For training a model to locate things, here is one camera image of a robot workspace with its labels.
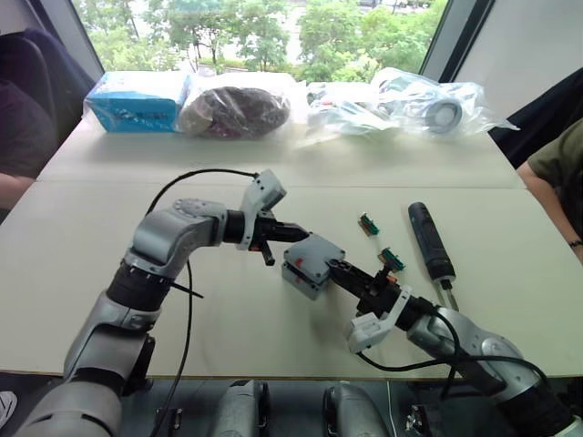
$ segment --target white wall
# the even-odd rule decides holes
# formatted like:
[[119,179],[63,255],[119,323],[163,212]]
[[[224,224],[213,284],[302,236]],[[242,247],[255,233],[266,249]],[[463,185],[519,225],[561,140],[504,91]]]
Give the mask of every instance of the white wall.
[[26,0],[0,0],[0,34],[40,27]]
[[583,0],[497,0],[456,81],[505,117],[583,67]]

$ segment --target black cylindrical handle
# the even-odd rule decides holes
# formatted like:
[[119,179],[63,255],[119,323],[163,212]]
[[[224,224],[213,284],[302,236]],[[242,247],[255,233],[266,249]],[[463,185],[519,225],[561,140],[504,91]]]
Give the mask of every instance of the black cylindrical handle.
[[437,233],[429,210],[422,202],[411,204],[408,210],[411,226],[429,276],[432,280],[453,279],[455,277],[454,266],[447,256],[444,243]]

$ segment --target white tabletop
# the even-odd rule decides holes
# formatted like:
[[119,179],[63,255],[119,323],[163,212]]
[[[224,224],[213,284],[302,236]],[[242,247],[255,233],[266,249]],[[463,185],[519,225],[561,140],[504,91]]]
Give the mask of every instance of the white tabletop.
[[[97,294],[111,281],[159,184],[41,182],[0,227],[0,369],[60,372],[66,351]],[[240,204],[243,187],[182,186],[180,197]],[[275,209],[346,249],[374,273],[378,248],[406,264],[402,283],[437,301],[408,224],[407,206],[432,212],[455,264],[461,311],[511,339],[552,376],[582,375],[583,269],[542,208],[522,189],[293,188]],[[368,211],[381,230],[367,238],[356,224]],[[273,244],[281,262],[284,244]],[[316,302],[267,268],[261,255],[232,245],[192,257],[196,290],[193,343],[184,374],[230,377],[384,377],[351,355],[343,327],[356,300],[338,287]],[[181,354],[187,297],[172,291],[153,335],[149,372],[173,375]],[[387,365],[427,359],[398,330],[370,356]],[[393,377],[442,377],[446,368]]]
[[[284,130],[262,141],[217,141],[180,134],[112,134],[89,114],[41,173],[46,181],[165,183],[193,168],[271,168],[287,187],[523,188],[487,134],[432,141],[406,134],[343,137],[302,146]],[[206,175],[190,183],[241,185]]]

